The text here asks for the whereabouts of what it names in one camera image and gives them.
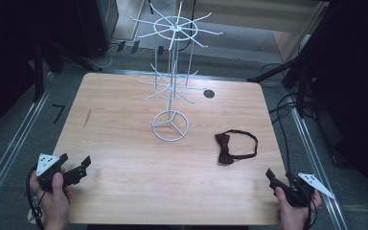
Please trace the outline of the light wooden furniture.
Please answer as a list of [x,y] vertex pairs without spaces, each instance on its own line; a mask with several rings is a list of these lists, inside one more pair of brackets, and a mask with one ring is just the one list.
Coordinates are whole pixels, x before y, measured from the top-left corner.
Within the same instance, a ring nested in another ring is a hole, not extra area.
[[203,19],[208,56],[288,61],[322,20],[322,0],[173,0],[184,16]]

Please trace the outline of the person's left hand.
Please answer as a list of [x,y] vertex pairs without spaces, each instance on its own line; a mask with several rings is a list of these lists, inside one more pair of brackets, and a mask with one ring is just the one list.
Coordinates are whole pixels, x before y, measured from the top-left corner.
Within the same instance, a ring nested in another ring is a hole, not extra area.
[[36,172],[32,172],[30,187],[40,201],[44,215],[44,230],[67,230],[69,224],[69,190],[63,190],[63,176],[56,172],[52,179],[52,191],[44,192],[39,186]]

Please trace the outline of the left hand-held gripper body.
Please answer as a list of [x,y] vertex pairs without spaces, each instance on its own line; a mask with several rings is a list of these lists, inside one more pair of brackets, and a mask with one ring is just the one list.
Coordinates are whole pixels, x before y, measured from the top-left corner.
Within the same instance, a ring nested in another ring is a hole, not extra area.
[[[58,160],[59,156],[48,155],[45,153],[41,153],[39,155],[35,172],[39,180],[39,185],[43,191],[53,191],[52,181],[54,175],[61,172],[62,166],[58,163]],[[64,172],[62,174],[62,188],[78,184],[84,177],[87,176],[86,169],[82,165],[79,165],[68,172]]]

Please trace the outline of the person's right hand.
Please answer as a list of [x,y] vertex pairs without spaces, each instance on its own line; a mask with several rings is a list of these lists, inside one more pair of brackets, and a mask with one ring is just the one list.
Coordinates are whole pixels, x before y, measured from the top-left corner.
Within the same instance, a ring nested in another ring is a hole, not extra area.
[[308,230],[311,226],[311,214],[322,204],[322,199],[317,191],[311,197],[310,208],[293,207],[288,201],[281,187],[275,189],[279,202],[278,218],[281,230]]

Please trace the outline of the dark red bow tie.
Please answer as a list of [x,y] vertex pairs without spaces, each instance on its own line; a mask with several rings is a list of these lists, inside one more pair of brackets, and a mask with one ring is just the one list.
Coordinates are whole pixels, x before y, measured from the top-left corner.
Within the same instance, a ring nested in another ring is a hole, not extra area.
[[[229,151],[229,141],[230,141],[230,133],[237,133],[242,134],[250,137],[254,141],[254,149],[251,153],[242,154],[242,155],[233,155]],[[253,158],[257,155],[257,149],[259,141],[257,137],[250,132],[243,131],[243,130],[237,130],[237,129],[229,129],[225,132],[219,133],[215,135],[215,139],[220,147],[220,152],[218,155],[218,162],[221,165],[231,165],[236,160],[243,160],[243,159],[249,159]]]

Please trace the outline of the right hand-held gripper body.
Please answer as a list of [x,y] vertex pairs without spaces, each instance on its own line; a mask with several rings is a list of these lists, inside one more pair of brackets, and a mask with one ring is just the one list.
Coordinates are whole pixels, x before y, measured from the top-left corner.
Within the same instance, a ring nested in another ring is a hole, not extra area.
[[288,203],[293,207],[309,207],[314,191],[318,191],[327,197],[335,199],[332,193],[314,174],[299,172],[295,175],[297,181],[286,185],[279,179],[275,179],[274,187],[281,187],[286,194]]

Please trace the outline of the black stand post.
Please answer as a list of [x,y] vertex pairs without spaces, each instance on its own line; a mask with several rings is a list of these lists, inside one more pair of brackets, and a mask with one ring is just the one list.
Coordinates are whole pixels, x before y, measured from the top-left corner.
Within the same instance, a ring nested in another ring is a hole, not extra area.
[[44,91],[43,56],[41,42],[38,40],[34,48],[34,102],[36,103]]

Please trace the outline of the black stand with legs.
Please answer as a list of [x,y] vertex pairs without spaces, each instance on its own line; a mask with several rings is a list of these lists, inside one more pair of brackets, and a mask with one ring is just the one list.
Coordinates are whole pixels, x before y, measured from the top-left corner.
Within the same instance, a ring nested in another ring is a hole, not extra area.
[[287,70],[286,76],[282,80],[282,85],[285,88],[292,87],[298,82],[298,91],[296,97],[296,109],[301,118],[304,117],[304,98],[306,93],[307,83],[309,81],[308,68],[305,61],[308,59],[313,43],[315,42],[315,34],[305,35],[300,44],[302,47],[298,48],[297,55],[291,60],[280,64],[265,73],[260,74],[258,77],[247,78],[248,82],[260,83],[277,74],[280,74]]

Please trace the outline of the aluminium floor rail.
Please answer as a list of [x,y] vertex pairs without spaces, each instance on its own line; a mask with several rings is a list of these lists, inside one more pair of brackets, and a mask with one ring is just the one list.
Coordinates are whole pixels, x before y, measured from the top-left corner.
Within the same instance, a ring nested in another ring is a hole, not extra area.
[[[296,108],[291,111],[293,121],[297,127],[300,138],[302,140],[305,153],[310,161],[312,173],[318,178],[318,180],[328,189],[331,193],[334,191],[330,183],[330,179],[327,176],[323,164],[318,155],[317,148],[314,145],[313,139],[306,124],[306,120],[301,118]],[[324,192],[321,193],[323,196],[323,202],[329,213],[331,222],[334,230],[349,230],[346,220],[342,214],[340,205],[336,198],[336,195],[330,197]]]
[[46,104],[57,77],[57,74],[48,72],[44,77],[43,93],[40,98],[33,102],[35,96],[33,86],[0,120],[0,189]]

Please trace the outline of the black cabinet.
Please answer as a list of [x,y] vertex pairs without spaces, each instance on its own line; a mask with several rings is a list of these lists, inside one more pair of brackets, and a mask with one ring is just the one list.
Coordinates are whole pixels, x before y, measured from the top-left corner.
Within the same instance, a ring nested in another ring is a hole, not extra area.
[[82,26],[83,56],[97,57],[108,49],[119,11],[116,0],[76,0]]

